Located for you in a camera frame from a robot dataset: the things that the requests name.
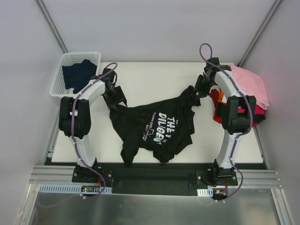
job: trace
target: laundry basket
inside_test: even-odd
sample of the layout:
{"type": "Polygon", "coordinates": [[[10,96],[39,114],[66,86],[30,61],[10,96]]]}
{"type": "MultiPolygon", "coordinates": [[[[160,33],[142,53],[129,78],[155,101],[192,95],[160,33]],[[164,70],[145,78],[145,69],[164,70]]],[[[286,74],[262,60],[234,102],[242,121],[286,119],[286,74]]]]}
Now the laundry basket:
{"type": "Polygon", "coordinates": [[[62,66],[71,66],[75,63],[81,63],[83,60],[90,60],[97,66],[96,74],[98,75],[101,54],[98,52],[68,52],[61,56],[60,62],[56,68],[54,78],[50,87],[50,95],[55,97],[75,97],[73,88],[66,89],[65,80],[62,72],[62,66]]]}

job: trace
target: white wall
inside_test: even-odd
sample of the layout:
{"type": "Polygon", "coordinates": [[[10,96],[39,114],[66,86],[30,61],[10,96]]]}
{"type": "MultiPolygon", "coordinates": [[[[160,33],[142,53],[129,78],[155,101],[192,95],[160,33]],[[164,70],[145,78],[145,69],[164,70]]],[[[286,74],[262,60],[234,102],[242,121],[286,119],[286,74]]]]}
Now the white wall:
{"type": "Polygon", "coordinates": [[[34,0],[0,7],[0,223],[15,220],[58,110],[49,96],[62,55],[34,0]]]}
{"type": "Polygon", "coordinates": [[[71,51],[102,61],[201,61],[212,45],[238,63],[274,0],[44,0],[71,51]]]}
{"type": "Polygon", "coordinates": [[[270,100],[259,125],[271,169],[277,169],[300,224],[300,1],[285,0],[244,68],[259,74],[270,100]]]}

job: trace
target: white tabletop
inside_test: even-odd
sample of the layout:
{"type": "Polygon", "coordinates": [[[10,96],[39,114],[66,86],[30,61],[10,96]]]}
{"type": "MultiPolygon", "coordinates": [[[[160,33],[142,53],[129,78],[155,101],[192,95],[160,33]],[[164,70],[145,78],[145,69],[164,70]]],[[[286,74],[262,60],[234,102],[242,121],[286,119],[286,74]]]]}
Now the white tabletop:
{"type": "MultiPolygon", "coordinates": [[[[100,70],[107,65],[101,63],[100,70]]],[[[195,85],[202,74],[204,63],[118,63],[117,86],[121,86],[128,107],[174,98],[189,85],[195,85]]],[[[201,99],[201,106],[194,106],[195,133],[193,144],[187,146],[169,163],[212,163],[217,157],[223,140],[222,125],[213,120],[214,105],[210,97],[201,99]]],[[[123,162],[120,152],[123,141],[114,131],[109,110],[102,97],[90,107],[92,126],[90,143],[98,162],[123,162]]],[[[76,162],[76,154],[69,139],[59,131],[52,162],[76,162]]],[[[240,143],[236,163],[262,163],[262,157],[253,130],[240,143]]],[[[133,163],[159,163],[152,151],[139,149],[133,163]]]]}

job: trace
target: metal floor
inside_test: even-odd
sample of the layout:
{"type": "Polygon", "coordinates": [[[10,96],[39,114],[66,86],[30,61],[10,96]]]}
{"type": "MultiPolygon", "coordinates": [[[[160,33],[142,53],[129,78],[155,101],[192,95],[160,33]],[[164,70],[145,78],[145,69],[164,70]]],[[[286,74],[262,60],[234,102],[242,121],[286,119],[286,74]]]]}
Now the metal floor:
{"type": "MultiPolygon", "coordinates": [[[[39,193],[42,205],[69,194],[39,193]]],[[[277,225],[280,224],[269,189],[242,189],[225,203],[209,197],[158,195],[75,196],[43,209],[35,204],[31,225],[277,225]]]]}

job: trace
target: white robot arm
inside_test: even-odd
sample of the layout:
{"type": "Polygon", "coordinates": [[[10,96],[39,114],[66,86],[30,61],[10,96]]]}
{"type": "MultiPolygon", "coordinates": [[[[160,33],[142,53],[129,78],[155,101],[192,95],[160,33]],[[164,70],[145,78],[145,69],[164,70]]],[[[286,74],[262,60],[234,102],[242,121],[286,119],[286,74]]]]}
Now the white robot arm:
{"type": "Polygon", "coordinates": [[[252,127],[256,98],[247,96],[240,88],[228,65],[220,65],[219,59],[212,57],[206,62],[204,73],[198,76],[194,92],[198,98],[204,98],[209,95],[212,86],[218,85],[227,99],[221,115],[224,138],[220,153],[214,161],[213,168],[201,176],[205,184],[215,187],[224,183],[224,180],[236,177],[235,155],[243,135],[252,127]]]}
{"type": "Polygon", "coordinates": [[[115,87],[113,82],[117,78],[114,69],[106,67],[103,74],[93,77],[76,98],[63,97],[60,101],[59,129],[69,137],[77,154],[79,168],[97,167],[88,136],[91,127],[90,106],[101,95],[109,109],[120,102],[127,104],[121,87],[115,87]]]}

